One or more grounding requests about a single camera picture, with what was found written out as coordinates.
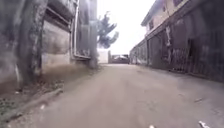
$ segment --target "tree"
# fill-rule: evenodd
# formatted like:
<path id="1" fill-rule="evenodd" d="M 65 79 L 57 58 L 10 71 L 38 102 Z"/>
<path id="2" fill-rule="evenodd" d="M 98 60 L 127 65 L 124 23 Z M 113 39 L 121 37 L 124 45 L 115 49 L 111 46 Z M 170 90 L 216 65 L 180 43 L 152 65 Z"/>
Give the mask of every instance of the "tree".
<path id="1" fill-rule="evenodd" d="M 109 48 L 119 37 L 119 32 L 115 32 L 111 37 L 109 34 L 117 27 L 117 24 L 110 24 L 109 12 L 106 12 L 103 19 L 98 20 L 98 44 L 100 47 Z"/>

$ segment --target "curb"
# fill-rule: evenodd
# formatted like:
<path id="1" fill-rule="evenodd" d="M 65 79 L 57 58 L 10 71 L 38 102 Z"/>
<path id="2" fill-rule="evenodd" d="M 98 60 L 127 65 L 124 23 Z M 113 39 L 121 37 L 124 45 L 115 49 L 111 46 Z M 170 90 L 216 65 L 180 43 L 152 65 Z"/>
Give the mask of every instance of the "curb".
<path id="1" fill-rule="evenodd" d="M 7 123 L 10 120 L 17 119 L 17 118 L 23 116 L 23 114 L 25 112 L 38 106 L 39 104 L 43 104 L 43 103 L 48 102 L 51 99 L 54 99 L 55 97 L 59 96 L 62 92 L 63 92 L 63 90 L 60 88 L 53 92 L 46 93 L 43 96 L 41 96 L 40 98 L 38 98 L 37 100 L 31 101 L 20 108 L 14 109 L 14 110 L 4 114 L 3 116 L 0 117 L 0 122 Z"/>

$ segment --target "sky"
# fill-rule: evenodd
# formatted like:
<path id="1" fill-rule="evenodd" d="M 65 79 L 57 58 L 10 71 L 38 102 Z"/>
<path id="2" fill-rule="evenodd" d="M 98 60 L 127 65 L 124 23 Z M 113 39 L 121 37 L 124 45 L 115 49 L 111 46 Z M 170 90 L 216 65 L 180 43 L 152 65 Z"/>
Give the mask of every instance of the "sky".
<path id="1" fill-rule="evenodd" d="M 128 54 L 146 33 L 141 22 L 155 0 L 98 0 L 98 17 L 110 11 L 111 22 L 117 23 L 120 36 L 111 46 L 112 54 Z"/>

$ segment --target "alley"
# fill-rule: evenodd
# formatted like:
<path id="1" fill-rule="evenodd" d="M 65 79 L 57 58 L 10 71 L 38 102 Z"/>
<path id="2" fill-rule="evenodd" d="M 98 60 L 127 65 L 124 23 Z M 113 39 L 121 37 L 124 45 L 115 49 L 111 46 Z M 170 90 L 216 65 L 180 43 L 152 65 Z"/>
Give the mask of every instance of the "alley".
<path id="1" fill-rule="evenodd" d="M 11 128 L 211 128 L 224 126 L 220 83 L 133 65 L 107 65 Z"/>

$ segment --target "old building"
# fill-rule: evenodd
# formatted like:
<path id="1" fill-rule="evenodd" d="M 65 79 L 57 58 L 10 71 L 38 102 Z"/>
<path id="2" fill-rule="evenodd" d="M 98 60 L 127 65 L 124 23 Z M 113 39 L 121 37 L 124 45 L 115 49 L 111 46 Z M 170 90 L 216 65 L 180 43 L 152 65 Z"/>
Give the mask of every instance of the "old building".
<path id="1" fill-rule="evenodd" d="M 96 5 L 96 0 L 2 0 L 0 90 L 76 61 L 96 65 Z"/>
<path id="2" fill-rule="evenodd" d="M 147 58 L 146 65 L 156 68 L 223 79 L 223 5 L 222 0 L 156 0 L 142 22 L 145 38 L 132 49 L 131 58 Z"/>

